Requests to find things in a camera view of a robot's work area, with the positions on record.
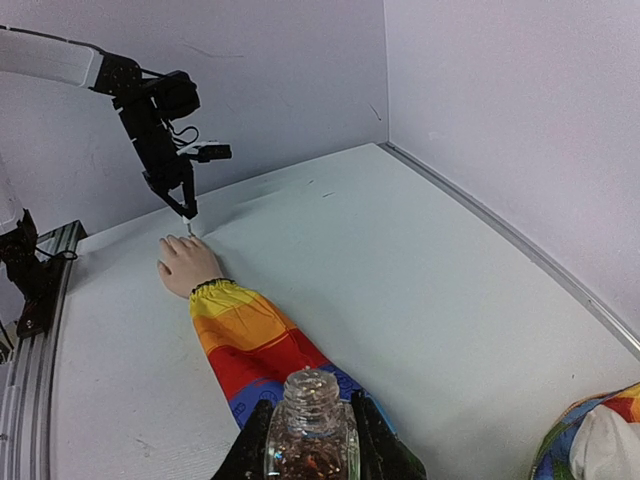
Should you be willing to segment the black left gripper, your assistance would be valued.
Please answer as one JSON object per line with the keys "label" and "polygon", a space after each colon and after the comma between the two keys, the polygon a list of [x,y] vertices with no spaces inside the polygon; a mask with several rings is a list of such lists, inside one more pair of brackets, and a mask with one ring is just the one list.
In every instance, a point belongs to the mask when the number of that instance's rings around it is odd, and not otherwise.
{"label": "black left gripper", "polygon": [[[114,107],[144,167],[151,190],[176,214],[192,220],[198,214],[193,167],[177,155],[170,128],[200,107],[197,87],[184,71],[144,79],[140,72],[123,81]],[[171,192],[181,189],[182,200]]]}

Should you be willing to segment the white nail polish cap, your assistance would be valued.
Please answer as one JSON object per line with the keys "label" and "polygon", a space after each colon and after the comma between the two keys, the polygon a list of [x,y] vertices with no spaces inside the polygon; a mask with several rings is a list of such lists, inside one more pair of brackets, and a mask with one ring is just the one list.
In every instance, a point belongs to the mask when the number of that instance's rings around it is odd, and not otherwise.
{"label": "white nail polish cap", "polygon": [[183,224],[187,230],[187,235],[192,237],[194,235],[192,221],[186,217],[182,217]]}

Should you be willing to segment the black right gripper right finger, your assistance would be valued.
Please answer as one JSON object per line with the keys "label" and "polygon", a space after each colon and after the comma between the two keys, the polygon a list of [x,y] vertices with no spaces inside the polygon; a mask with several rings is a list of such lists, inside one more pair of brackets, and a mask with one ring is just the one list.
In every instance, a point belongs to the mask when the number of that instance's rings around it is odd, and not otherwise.
{"label": "black right gripper right finger", "polygon": [[381,411],[363,391],[355,391],[351,405],[357,425],[360,478],[370,480],[426,480],[421,460],[389,427]]}

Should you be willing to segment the clear glitter nail polish bottle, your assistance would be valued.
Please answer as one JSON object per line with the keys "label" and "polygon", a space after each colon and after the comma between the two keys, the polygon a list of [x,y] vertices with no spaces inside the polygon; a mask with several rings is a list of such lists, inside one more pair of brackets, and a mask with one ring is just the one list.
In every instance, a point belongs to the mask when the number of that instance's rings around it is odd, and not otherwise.
{"label": "clear glitter nail polish bottle", "polygon": [[271,417],[264,453],[266,479],[361,477],[359,437],[351,404],[330,372],[292,373]]}

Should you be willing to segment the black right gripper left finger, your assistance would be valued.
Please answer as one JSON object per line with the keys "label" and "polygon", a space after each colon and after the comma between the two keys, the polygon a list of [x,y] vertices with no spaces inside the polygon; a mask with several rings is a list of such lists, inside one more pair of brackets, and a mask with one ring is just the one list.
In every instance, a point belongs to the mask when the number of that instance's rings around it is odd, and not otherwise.
{"label": "black right gripper left finger", "polygon": [[213,480],[263,480],[264,456],[273,404],[259,400]]}

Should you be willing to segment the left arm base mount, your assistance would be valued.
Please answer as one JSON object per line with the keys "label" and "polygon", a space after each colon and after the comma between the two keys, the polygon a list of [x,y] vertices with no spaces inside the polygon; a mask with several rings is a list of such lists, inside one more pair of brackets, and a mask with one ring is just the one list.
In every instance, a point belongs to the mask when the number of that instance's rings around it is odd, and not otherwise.
{"label": "left arm base mount", "polygon": [[9,281],[24,297],[16,327],[19,339],[49,330],[62,285],[63,266],[78,258],[72,250],[45,252],[37,243],[36,225],[27,209],[17,226],[1,235],[1,261],[6,265]]}

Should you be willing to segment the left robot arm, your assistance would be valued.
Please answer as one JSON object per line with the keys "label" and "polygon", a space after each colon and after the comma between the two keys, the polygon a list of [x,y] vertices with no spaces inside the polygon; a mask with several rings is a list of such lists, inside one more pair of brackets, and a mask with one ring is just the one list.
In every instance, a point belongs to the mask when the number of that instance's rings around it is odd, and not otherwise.
{"label": "left robot arm", "polygon": [[197,216],[193,167],[171,129],[173,120],[200,107],[187,73],[152,73],[131,58],[91,44],[8,26],[1,27],[1,70],[110,97],[149,188],[185,225]]}

